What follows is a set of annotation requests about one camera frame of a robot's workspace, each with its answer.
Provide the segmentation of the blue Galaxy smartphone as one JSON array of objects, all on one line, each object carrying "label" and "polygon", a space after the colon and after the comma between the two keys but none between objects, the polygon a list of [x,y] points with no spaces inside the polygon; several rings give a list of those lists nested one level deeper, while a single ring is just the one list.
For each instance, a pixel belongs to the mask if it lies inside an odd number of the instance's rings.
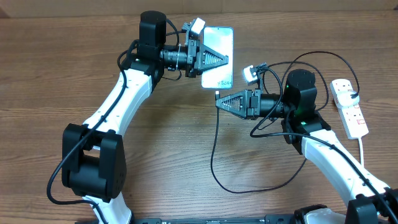
[{"label": "blue Galaxy smartphone", "polygon": [[203,33],[201,85],[203,88],[230,89],[233,87],[232,27],[205,27]]}]

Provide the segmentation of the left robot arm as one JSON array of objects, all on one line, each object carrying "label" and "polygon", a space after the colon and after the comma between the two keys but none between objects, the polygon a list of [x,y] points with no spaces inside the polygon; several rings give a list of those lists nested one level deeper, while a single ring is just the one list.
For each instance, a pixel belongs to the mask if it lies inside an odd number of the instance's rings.
[{"label": "left robot arm", "polygon": [[62,139],[62,184],[89,204],[98,223],[132,223],[122,189],[126,180],[123,138],[140,105],[153,93],[164,72],[201,77],[203,88],[232,87],[233,29],[207,26],[197,18],[174,29],[184,42],[166,43],[167,16],[141,14],[139,37],[117,60],[117,84],[83,124],[69,124]]}]

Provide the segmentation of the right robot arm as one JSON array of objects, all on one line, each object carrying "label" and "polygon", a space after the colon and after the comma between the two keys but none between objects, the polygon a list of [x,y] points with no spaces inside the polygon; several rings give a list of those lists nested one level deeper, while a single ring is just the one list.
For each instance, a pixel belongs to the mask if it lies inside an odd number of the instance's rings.
[{"label": "right robot arm", "polygon": [[344,201],[344,215],[322,204],[299,208],[291,215],[267,215],[266,223],[397,223],[397,190],[368,172],[339,142],[315,109],[314,73],[296,69],[284,91],[261,89],[228,96],[215,94],[215,106],[242,119],[280,118],[281,136],[306,160],[314,163]]}]

